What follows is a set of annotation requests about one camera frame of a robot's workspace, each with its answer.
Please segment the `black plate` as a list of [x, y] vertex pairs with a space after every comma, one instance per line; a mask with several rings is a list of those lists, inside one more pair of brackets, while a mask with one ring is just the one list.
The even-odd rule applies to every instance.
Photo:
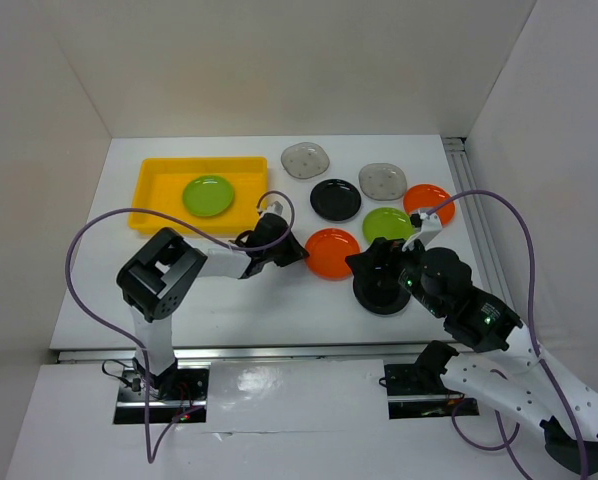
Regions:
[[310, 193], [310, 205], [322, 219], [343, 222], [352, 219], [362, 205], [358, 189], [341, 179], [319, 182]]
[[357, 302], [365, 310], [379, 316], [390, 316], [401, 312], [411, 298], [411, 294], [396, 280], [386, 276], [355, 276], [353, 293]]

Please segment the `orange plate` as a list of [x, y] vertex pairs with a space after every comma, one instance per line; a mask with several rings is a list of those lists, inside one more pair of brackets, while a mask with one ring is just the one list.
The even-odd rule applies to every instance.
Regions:
[[360, 253], [360, 247], [347, 231], [326, 228], [313, 233], [305, 243], [309, 256], [307, 268], [325, 280], [339, 281], [348, 278], [352, 272], [346, 258]]
[[[433, 184], [417, 184], [406, 191], [402, 200], [402, 205], [405, 212], [408, 214], [413, 214], [421, 210], [427, 212], [449, 198], [450, 195], [439, 186]], [[436, 212], [443, 227], [446, 227], [453, 220], [455, 211], [455, 205], [449, 203]]]

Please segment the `green plate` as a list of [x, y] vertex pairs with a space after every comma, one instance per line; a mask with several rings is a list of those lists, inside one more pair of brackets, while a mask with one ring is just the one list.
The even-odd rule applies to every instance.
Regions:
[[368, 244], [377, 238], [407, 240], [415, 233], [409, 216], [392, 207], [381, 207], [370, 211], [362, 221], [363, 237]]
[[221, 176], [204, 175], [190, 181], [182, 192], [186, 211], [197, 217], [222, 214], [234, 200], [232, 184]]

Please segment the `clear grey plate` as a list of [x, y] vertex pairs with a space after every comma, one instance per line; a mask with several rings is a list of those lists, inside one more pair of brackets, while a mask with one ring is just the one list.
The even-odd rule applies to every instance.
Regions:
[[358, 173], [362, 193], [376, 201], [393, 201], [404, 196], [408, 182], [404, 171], [391, 163], [371, 163]]
[[318, 144], [301, 142], [286, 148], [280, 157], [283, 169], [293, 178], [307, 180], [325, 173], [330, 158]]

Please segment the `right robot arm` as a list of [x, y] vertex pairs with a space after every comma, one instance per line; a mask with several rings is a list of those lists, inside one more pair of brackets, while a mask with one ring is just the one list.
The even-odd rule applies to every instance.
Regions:
[[416, 300], [442, 319], [455, 341], [503, 372], [490, 372], [432, 341], [415, 362], [420, 388], [445, 388], [481, 401], [542, 439], [548, 455], [567, 470], [598, 473], [598, 393], [538, 344], [501, 299], [474, 286], [470, 266], [454, 251], [378, 238], [345, 262], [364, 308], [388, 315]]

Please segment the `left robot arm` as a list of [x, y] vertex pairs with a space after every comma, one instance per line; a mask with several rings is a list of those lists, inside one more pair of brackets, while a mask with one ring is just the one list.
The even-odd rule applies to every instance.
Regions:
[[206, 251], [165, 227], [121, 268], [117, 285], [131, 307], [134, 336], [139, 340], [133, 365], [142, 389], [155, 399], [176, 387], [178, 361], [172, 343], [172, 317], [195, 280], [225, 277], [245, 280], [273, 263], [283, 268], [309, 257], [281, 215], [263, 213], [252, 230], [225, 247]]

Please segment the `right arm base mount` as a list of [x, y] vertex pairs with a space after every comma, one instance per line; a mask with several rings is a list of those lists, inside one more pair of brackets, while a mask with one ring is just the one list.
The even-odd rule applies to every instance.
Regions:
[[414, 364], [385, 364], [378, 384], [387, 394], [390, 420], [451, 417], [455, 408], [458, 416], [479, 415], [474, 399], [443, 386], [425, 384]]

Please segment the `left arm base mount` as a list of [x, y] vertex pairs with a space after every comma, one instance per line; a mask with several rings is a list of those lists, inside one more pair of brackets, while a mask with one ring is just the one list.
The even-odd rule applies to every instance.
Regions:
[[[119, 389], [113, 416], [115, 425], [144, 423], [143, 379], [134, 370], [124, 369], [120, 375]], [[151, 424], [205, 423], [207, 418], [208, 368], [184, 368], [160, 390], [151, 389], [149, 420]]]

